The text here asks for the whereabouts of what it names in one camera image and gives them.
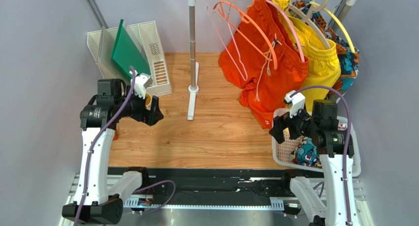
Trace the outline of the comic print shorts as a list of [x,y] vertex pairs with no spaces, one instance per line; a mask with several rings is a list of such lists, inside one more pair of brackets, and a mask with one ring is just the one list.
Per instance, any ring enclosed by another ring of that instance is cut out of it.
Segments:
[[313,144],[312,139],[304,137],[298,146],[291,152],[290,159],[293,164],[322,168],[317,147]]

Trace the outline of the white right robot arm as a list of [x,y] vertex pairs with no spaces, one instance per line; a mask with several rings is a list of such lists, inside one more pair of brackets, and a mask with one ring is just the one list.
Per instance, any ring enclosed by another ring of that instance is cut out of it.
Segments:
[[308,137],[317,147],[326,187],[326,203],[303,176],[292,177],[291,192],[298,198],[311,226],[359,226],[353,190],[354,142],[352,123],[347,119],[346,130],[339,128],[337,104],[328,100],[316,100],[313,112],[305,109],[305,99],[293,101],[286,98],[290,110],[273,119],[269,134],[278,144],[285,141],[284,130],[289,138]]

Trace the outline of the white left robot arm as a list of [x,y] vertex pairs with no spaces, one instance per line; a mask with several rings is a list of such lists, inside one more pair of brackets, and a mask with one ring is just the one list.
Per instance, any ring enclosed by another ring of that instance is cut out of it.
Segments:
[[152,80],[146,74],[131,79],[101,79],[97,93],[80,112],[83,155],[80,179],[73,201],[62,208],[62,216],[74,225],[116,225],[124,202],[149,183],[145,167],[130,167],[108,186],[110,149],[120,119],[128,117],[148,126],[163,119],[159,99],[146,90]]

